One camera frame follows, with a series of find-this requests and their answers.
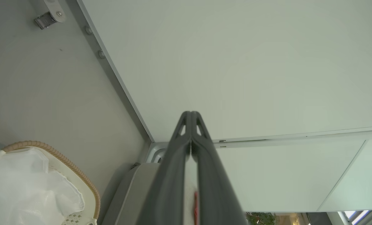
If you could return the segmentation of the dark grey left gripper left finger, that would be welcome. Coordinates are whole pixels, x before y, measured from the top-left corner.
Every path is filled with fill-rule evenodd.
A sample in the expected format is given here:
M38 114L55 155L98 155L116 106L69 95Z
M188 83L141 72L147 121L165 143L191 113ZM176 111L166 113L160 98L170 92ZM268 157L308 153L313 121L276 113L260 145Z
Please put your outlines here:
M191 112L185 111L172 138L137 220L138 225L181 225L185 161L191 140Z

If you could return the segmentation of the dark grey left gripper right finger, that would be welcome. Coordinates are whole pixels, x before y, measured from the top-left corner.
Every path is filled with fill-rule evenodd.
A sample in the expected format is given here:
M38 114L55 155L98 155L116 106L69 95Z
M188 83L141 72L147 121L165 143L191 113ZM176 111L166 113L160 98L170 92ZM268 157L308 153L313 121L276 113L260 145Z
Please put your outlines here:
M247 220L200 113L192 112L191 154L197 163L199 225L246 225Z

